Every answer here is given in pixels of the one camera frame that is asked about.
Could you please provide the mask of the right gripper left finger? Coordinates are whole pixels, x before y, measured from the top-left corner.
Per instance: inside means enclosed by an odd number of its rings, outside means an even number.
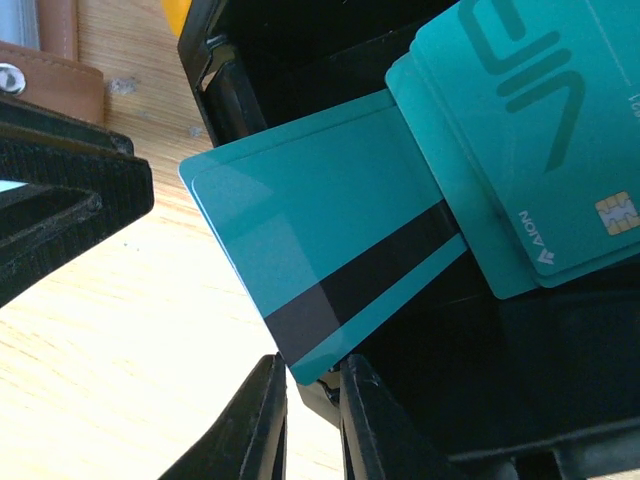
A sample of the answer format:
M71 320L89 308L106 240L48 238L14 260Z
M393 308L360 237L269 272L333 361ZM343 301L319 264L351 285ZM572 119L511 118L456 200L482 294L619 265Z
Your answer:
M287 396L279 354L255 365L214 424L161 477L284 479Z

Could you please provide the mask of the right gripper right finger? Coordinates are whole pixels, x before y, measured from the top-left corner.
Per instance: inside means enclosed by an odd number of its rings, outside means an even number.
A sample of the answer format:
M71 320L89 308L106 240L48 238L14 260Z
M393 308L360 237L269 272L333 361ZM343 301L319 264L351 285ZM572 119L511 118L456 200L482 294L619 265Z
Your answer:
M346 479L468 477L421 436L362 355L341 363L339 409Z

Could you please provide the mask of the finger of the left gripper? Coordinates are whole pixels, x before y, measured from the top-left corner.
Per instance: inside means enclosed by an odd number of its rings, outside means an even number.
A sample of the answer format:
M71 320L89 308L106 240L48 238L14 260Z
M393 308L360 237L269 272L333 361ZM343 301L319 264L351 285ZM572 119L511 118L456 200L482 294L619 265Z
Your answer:
M148 214L152 171L133 142L1 98L1 302Z

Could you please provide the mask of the brown leather card holder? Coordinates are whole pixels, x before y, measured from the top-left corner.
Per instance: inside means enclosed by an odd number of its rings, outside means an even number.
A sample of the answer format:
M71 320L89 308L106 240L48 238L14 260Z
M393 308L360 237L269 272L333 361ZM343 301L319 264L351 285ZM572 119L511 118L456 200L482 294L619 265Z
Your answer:
M1 3L1 94L104 122L104 75L79 59L76 1Z

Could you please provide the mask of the black bin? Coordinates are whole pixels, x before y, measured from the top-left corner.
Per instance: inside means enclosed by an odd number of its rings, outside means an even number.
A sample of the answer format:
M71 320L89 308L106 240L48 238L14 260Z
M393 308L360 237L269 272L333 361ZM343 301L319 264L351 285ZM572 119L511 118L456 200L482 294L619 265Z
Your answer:
M210 151L382 91L418 30L457 2L192 1L178 52ZM639 467L639 282L584 276L501 299L464 252L314 382L279 351L340 434L352 354L466 479Z

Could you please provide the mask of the yellow bin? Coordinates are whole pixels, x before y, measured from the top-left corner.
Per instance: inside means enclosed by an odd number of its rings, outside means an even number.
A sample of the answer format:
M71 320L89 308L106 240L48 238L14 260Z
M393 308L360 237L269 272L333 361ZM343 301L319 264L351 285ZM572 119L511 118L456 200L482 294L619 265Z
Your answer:
M169 28L176 37L179 37L183 31L191 4L192 0L161 1Z

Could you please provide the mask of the teal credit card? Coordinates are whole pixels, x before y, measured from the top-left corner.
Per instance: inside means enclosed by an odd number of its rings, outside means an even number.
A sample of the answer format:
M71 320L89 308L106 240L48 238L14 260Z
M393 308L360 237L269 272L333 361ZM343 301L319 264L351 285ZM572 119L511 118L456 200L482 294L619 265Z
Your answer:
M295 122L181 173L301 384L466 249L396 107Z

